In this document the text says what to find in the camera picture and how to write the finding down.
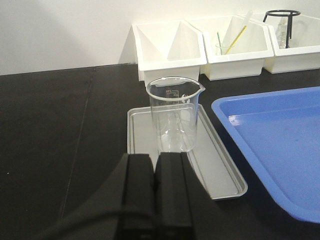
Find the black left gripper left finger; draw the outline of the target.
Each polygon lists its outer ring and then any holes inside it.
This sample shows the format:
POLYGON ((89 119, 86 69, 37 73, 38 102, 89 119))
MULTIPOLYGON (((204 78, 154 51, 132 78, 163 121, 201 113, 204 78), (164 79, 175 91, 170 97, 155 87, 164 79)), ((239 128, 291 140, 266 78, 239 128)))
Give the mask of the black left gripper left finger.
POLYGON ((124 154, 106 182, 59 222, 51 240, 154 240, 154 172, 147 154, 124 154))

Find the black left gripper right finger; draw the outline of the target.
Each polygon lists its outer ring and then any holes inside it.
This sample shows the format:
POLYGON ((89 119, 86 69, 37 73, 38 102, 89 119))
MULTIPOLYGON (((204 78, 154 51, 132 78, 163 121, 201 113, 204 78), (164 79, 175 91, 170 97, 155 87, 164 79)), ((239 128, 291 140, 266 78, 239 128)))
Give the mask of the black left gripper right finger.
POLYGON ((185 152, 162 152, 155 169, 159 240, 229 240, 230 225, 185 152))

